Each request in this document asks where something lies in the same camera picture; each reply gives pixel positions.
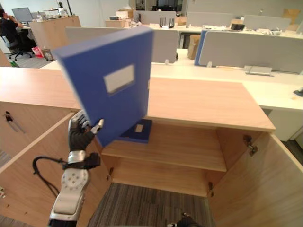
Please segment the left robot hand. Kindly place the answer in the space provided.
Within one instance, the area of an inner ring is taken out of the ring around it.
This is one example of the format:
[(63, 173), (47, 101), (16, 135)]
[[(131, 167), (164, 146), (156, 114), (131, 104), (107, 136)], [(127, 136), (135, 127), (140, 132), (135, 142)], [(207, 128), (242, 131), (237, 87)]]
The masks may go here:
[(70, 151), (86, 150), (103, 125), (104, 119), (100, 119), (94, 126), (91, 126), (84, 111), (78, 111), (69, 120), (68, 144)]

